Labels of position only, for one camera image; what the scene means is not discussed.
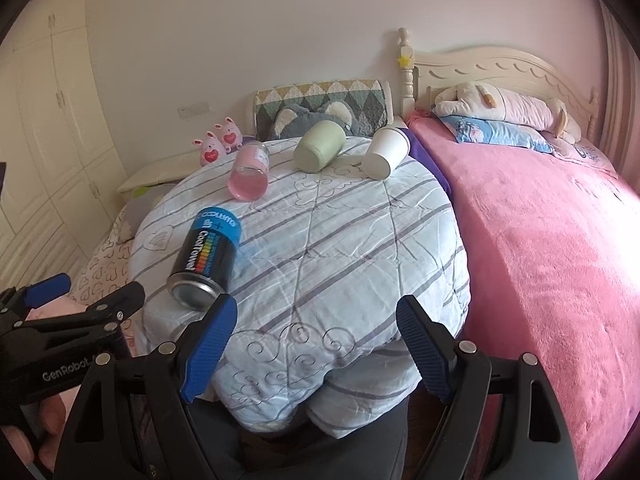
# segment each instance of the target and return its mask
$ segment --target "wooden floor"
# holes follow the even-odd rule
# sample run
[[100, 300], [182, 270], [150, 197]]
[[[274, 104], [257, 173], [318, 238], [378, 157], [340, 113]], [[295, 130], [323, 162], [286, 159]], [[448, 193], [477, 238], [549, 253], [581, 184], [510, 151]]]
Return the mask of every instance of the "wooden floor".
[[420, 459], [438, 426], [443, 409], [444, 406], [438, 398], [428, 394], [422, 384], [409, 396], [409, 437], [402, 480], [411, 480], [414, 477]]

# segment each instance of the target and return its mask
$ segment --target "white cup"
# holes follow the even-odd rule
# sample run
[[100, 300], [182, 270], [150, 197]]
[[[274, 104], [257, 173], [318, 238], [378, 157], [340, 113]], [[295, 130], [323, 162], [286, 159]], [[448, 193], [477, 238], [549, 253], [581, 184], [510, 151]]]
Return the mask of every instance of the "white cup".
[[376, 131], [367, 153], [362, 159], [362, 170], [375, 180], [384, 180], [409, 154], [408, 137], [397, 128], [384, 126]]

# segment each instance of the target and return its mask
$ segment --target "blue can lid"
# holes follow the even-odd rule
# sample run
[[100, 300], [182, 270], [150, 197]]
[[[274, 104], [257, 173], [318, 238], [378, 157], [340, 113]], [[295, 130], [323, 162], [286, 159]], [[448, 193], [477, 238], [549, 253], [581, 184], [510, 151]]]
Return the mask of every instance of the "blue can lid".
[[236, 216], [221, 207], [207, 207], [198, 213], [191, 229], [212, 229], [229, 238], [238, 247], [242, 229]]

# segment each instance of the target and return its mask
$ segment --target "metal can bottom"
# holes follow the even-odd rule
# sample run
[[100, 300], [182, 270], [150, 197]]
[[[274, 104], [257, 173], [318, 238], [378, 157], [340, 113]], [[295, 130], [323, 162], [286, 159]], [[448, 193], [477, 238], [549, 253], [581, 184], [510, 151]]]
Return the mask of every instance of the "metal can bottom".
[[169, 293], [184, 307], [208, 310], [224, 290], [212, 279], [195, 272], [176, 272], [166, 280]]

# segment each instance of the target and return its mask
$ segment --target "pink blanket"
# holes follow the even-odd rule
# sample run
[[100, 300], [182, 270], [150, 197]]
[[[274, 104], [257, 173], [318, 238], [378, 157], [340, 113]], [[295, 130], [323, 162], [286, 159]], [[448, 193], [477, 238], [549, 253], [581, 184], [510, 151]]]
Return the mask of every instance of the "pink blanket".
[[458, 144], [425, 115], [407, 123], [452, 188], [471, 276], [465, 337], [495, 356], [538, 355], [593, 480], [640, 411], [640, 199], [544, 153]]

